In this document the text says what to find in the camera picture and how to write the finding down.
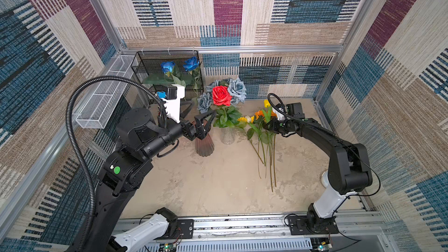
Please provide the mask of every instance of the white robotic arm segment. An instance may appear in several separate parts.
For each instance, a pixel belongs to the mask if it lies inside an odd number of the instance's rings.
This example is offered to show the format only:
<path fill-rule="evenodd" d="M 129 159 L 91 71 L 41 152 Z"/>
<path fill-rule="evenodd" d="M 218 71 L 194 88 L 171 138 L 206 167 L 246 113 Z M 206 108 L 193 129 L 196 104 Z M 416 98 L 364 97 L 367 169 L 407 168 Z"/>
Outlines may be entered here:
<path fill-rule="evenodd" d="M 126 246 L 128 248 L 127 251 L 136 251 L 148 242 L 163 236 L 168 229 L 168 225 L 167 219 L 156 213 L 152 218 L 137 227 L 114 235 L 115 242 L 120 244 L 121 247 Z"/>

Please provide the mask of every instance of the patterned wallpaper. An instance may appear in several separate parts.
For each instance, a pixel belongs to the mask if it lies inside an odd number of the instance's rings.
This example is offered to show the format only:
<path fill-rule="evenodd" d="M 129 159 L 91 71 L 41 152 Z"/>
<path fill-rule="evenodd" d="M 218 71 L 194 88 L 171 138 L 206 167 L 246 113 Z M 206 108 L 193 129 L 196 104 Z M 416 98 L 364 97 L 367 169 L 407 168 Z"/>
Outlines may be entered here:
<path fill-rule="evenodd" d="M 3 205 L 64 123 L 70 94 L 101 72 L 115 49 L 89 0 L 0 0 L 0 26 Z M 109 151 L 113 132 L 77 133 L 92 169 L 97 168 L 98 160 Z M 79 209 L 73 216 L 63 216 L 58 205 L 73 206 L 73 196 L 86 195 L 80 190 L 85 187 L 77 186 L 84 180 L 71 152 L 69 146 L 64 149 L 0 251 L 57 251 L 59 244 L 67 244 L 68 231 L 65 239 L 53 232 L 61 226 L 78 226 L 76 222 L 68 224 L 67 218 L 81 218 L 85 205 L 76 204 Z"/>
<path fill-rule="evenodd" d="M 101 0 L 128 48 L 341 44 L 362 0 Z M 206 84 L 312 98 L 334 53 L 204 54 Z"/>
<path fill-rule="evenodd" d="M 366 145 L 401 251 L 448 251 L 448 0 L 376 0 L 320 102 Z M 378 183 L 369 188 L 375 191 Z"/>

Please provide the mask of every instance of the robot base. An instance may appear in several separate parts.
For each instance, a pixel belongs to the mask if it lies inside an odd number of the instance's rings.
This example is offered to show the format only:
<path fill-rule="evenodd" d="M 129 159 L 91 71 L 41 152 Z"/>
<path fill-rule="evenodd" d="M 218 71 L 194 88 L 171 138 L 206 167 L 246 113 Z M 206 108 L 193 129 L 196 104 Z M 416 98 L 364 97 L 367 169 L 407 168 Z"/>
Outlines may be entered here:
<path fill-rule="evenodd" d="M 288 216 L 289 230 L 291 235 L 313 234 L 338 234 L 339 230 L 335 218 L 320 218 L 317 216 L 313 204 L 310 204 L 306 216 Z"/>

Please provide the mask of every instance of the light blue rose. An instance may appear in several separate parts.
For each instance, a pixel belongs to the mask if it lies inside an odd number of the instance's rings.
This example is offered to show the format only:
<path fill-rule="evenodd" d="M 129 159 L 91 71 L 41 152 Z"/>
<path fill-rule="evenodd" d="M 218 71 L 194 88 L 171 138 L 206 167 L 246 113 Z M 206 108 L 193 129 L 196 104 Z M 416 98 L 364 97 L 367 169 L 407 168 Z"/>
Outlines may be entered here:
<path fill-rule="evenodd" d="M 213 91 L 213 88 L 216 87 L 216 86 L 218 86 L 219 83 L 220 83 L 220 81 L 221 81 L 221 80 L 215 80 L 215 81 L 213 81 L 210 85 L 205 86 L 205 90 L 208 91 L 208 92 L 212 92 L 212 91 Z"/>
<path fill-rule="evenodd" d="M 184 62 L 185 62 L 185 64 L 183 64 L 183 67 L 187 71 L 194 70 L 194 69 L 196 69 L 199 66 L 199 60 L 196 57 L 192 57 L 190 59 L 187 59 Z"/>
<path fill-rule="evenodd" d="M 213 98 L 211 97 L 211 93 L 205 92 L 198 97 L 198 110 L 201 113 L 205 113 L 210 108 L 213 103 Z"/>
<path fill-rule="evenodd" d="M 172 72 L 175 65 L 176 64 L 174 62 L 165 62 L 160 64 L 164 73 Z"/>
<path fill-rule="evenodd" d="M 236 78 L 235 80 L 230 79 L 228 82 L 227 91 L 232 97 L 238 98 L 238 102 L 244 103 L 244 100 L 246 99 L 247 96 L 247 92 L 246 92 L 246 86 L 244 86 L 244 82 L 241 81 L 240 78 Z"/>

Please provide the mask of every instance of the clear glass vase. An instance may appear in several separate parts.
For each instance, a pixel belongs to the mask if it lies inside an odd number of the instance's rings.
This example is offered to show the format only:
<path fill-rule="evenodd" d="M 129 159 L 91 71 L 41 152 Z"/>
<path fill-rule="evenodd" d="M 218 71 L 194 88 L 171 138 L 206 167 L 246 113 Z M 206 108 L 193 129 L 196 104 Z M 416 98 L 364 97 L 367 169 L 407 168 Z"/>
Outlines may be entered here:
<path fill-rule="evenodd" d="M 235 129 L 233 127 L 222 127 L 221 142 L 224 144 L 232 144 L 235 141 Z"/>

